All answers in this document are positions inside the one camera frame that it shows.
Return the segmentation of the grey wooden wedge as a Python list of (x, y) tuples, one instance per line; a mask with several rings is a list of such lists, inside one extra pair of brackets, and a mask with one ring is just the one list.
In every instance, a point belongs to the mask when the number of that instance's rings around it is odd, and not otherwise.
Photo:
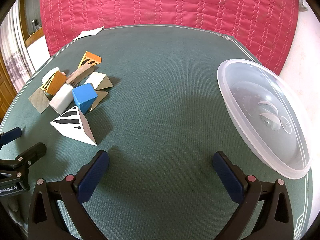
[(49, 106), (49, 99), (41, 88), (35, 90), (35, 92), (33, 92), (28, 99), (40, 114), (43, 113)]

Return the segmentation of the white zebra striped wedge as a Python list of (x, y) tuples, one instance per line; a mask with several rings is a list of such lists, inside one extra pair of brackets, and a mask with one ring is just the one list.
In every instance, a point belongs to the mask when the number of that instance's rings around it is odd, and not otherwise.
[(97, 146), (89, 123), (78, 106), (70, 108), (50, 124), (65, 137)]

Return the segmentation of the white phone charger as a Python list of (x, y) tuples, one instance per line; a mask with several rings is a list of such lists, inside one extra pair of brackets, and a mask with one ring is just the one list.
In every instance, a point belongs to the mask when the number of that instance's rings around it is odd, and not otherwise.
[(52, 100), (50, 100), (49, 105), (52, 107), (54, 111), (59, 114), (65, 112), (67, 107), (73, 101), (73, 87), (69, 84), (64, 84), (59, 91), (53, 96)]

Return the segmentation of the orange striped wedge front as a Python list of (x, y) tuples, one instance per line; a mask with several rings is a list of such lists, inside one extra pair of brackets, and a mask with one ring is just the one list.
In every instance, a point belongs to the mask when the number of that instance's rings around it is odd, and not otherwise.
[(65, 84), (66, 79), (67, 77), (64, 74), (56, 71), (40, 88), (50, 95), (55, 95)]

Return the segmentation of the blue block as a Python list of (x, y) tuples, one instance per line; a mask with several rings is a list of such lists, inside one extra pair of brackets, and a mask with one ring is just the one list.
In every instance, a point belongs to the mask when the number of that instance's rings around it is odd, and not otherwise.
[(89, 110), (93, 102), (98, 97), (91, 83), (86, 83), (73, 88), (72, 94), (75, 104), (83, 114)]

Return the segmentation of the tan wooden wedge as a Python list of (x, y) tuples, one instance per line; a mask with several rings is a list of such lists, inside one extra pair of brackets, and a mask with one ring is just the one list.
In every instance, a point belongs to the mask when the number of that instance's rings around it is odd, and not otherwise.
[(103, 98), (105, 98), (108, 94), (108, 92), (105, 90), (96, 90), (95, 92), (97, 93), (97, 98), (92, 103), (92, 105), (89, 109), (90, 112), (92, 112), (93, 109), (95, 109), (95, 107), (97, 107), (97, 105), (99, 105), (99, 103), (103, 100)]

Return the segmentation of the brown wooden block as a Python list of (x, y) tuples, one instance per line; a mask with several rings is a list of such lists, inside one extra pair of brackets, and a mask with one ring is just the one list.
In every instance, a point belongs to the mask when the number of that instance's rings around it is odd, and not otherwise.
[(90, 64), (84, 64), (67, 77), (66, 83), (74, 87), (93, 72), (94, 66)]

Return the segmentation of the beige wooden wedge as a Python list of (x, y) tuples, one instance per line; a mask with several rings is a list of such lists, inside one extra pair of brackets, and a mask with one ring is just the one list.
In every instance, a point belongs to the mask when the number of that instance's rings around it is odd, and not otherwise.
[(93, 72), (85, 81), (85, 84), (87, 83), (90, 83), (95, 90), (102, 90), (105, 88), (113, 87), (113, 84), (109, 77), (106, 74), (99, 72)]

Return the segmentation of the brown wooden door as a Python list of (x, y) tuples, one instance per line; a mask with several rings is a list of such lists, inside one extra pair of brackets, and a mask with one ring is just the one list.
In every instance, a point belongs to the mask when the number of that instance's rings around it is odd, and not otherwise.
[(17, 92), (13, 87), (7, 68), (4, 64), (3, 57), (0, 55), (0, 120), (3, 121), (4, 116), (12, 104)]

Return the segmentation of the white patterned curtain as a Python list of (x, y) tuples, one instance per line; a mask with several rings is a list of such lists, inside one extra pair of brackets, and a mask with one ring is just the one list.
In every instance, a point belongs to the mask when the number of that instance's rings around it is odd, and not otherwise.
[(1, 54), (13, 87), (19, 92), (36, 70), (25, 46), (16, 0), (1, 23)]

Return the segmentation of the wooden window sill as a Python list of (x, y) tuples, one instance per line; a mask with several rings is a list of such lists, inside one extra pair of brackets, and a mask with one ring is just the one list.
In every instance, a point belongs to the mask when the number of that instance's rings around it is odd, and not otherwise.
[(27, 28), (27, 18), (25, 16), (25, 0), (19, 0), (18, 3), (18, 12), (20, 17), (20, 27), (22, 31), (22, 37), (25, 46), (28, 48), (30, 45), (35, 43), (37, 40), (39, 40), (41, 37), (44, 36), (43, 28), (40, 27), (36, 31), (34, 31), (32, 34), (29, 35), (28, 28)]

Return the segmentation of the clear plastic bowl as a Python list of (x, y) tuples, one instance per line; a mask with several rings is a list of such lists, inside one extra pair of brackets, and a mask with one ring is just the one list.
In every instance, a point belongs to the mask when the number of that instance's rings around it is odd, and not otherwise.
[(249, 60), (230, 59), (217, 69), (228, 114), (250, 150), (282, 176), (297, 180), (310, 170), (310, 155), (284, 81)]

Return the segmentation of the dark bottle on sill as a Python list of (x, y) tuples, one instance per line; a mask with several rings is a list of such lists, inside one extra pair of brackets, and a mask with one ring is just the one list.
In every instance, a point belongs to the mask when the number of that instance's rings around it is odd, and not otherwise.
[(34, 32), (38, 31), (41, 28), (41, 25), (39, 24), (37, 19), (33, 19), (31, 23)]

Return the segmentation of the white paper sheet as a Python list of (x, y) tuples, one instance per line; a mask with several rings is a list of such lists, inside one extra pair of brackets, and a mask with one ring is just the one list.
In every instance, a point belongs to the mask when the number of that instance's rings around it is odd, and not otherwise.
[(78, 40), (80, 38), (86, 37), (86, 36), (93, 36), (97, 35), (99, 32), (101, 32), (104, 29), (104, 26), (92, 30), (82, 31), (77, 37), (75, 37), (73, 40)]

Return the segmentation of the red quilted blanket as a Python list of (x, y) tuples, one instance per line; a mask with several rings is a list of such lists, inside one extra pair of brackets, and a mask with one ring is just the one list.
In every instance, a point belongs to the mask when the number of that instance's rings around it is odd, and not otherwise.
[(40, 0), (50, 55), (99, 27), (175, 24), (230, 35), (279, 74), (298, 21), (299, 0)]

